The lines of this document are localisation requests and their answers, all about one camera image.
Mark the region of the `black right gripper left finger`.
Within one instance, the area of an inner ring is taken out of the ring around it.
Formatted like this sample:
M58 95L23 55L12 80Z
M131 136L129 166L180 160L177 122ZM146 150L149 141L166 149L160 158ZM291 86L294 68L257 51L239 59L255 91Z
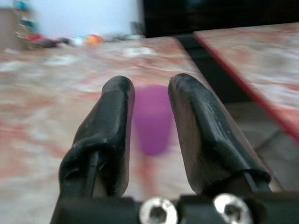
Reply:
M104 84L60 164L61 197L91 196L96 178L103 184L104 195L124 194L134 99L134 86L127 77L115 76Z

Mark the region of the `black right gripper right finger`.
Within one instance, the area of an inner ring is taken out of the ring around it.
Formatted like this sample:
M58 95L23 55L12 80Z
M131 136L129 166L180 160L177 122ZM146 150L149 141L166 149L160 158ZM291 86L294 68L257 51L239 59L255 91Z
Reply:
M197 194L270 192L271 176L218 97L196 78L170 79L187 180Z

